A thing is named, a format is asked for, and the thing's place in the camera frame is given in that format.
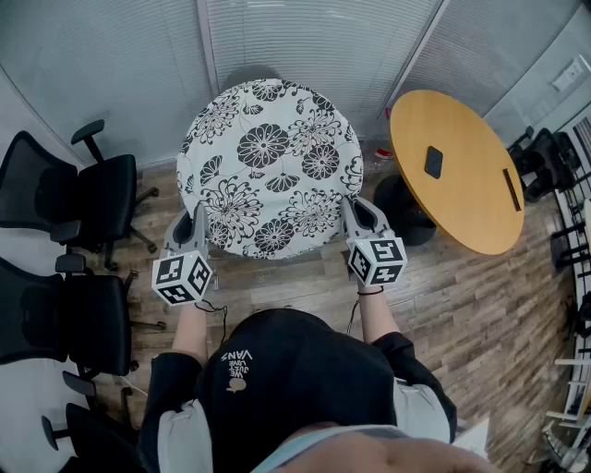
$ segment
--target floral tablecloth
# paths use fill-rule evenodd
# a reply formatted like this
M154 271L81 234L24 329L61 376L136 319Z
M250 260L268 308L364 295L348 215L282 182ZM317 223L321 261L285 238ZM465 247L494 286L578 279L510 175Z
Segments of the floral tablecloth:
M281 259L341 230L340 202L356 196L363 159L355 132L325 97L279 79L225 91L197 116L177 157L193 213L205 205L211 242Z

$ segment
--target cable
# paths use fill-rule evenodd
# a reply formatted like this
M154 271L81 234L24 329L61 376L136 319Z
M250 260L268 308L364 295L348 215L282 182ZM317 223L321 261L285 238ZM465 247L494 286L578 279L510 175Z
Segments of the cable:
M351 310L351 319L349 319L349 325L347 326L347 335L351 334L351 325L353 325L353 318L355 317L355 309L359 305L359 299L355 301L353 304L353 309Z
M125 376L119 376L119 378L121 378L123 381L125 381L127 384L129 384L133 389L137 389L142 394L144 394L146 397L148 397L148 393L146 393L145 391L139 389L135 384L132 384L131 381L128 378L126 378Z
M223 335L222 335L222 341L220 342L220 345L223 343L223 341L225 340L225 319L226 317L228 317L228 306L223 306L223 307L214 307L209 300L205 300L202 299L201 302L205 302L208 306L211 307L211 310L209 309L204 309L203 307L200 307L197 305L197 303L195 304L195 307L197 309L201 309L204 312L208 312L210 314L214 313L214 312L218 312L218 311L222 311L223 312Z

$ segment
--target smartphone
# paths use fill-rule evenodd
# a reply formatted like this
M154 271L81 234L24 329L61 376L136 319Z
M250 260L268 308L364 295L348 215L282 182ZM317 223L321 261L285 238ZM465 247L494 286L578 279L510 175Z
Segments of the smartphone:
M437 148L429 146L427 148L427 160L425 161L425 172L439 179L441 176L441 162L443 161L443 153Z

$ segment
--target black mesh chair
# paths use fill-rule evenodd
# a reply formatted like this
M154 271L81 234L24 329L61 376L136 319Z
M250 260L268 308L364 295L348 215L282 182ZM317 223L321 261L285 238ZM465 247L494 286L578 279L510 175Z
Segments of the black mesh chair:
M136 452L138 432L131 427L127 397L130 388L121 391L123 423L100 409L88 410L75 404L66 406L67 429L54 431L51 421L43 416L42 427L47 442L59 450L57 441L69 437L78 460L69 460L71 471L143 471Z
M528 127L507 151L509 152L519 176L535 173L536 178L528 186L522 179L524 199L535 203L554 189L563 191L575 182L574 172L581 161L571 140L564 132L552 134L542 128L525 149L520 142L533 136L534 130Z
M158 189L136 198L136 160L124 154L105 161L92 139L103 127L102 120L93 122L72 138L72 144L84 140L97 161L80 173L20 131L0 167L0 226L42 230L53 241L95 252L106 245L104 266L116 271L116 240L132 234L151 253L157 250L131 226L131 218L136 205L158 196Z
M0 258L0 364L69 356L79 376L64 371L64 381L94 396L91 379L100 372L125 376L137 368L130 360L130 327L161 331L166 325L129 320L126 298L136 273L125 284L117 276L93 275L75 254L59 257L55 270L66 278L26 273Z

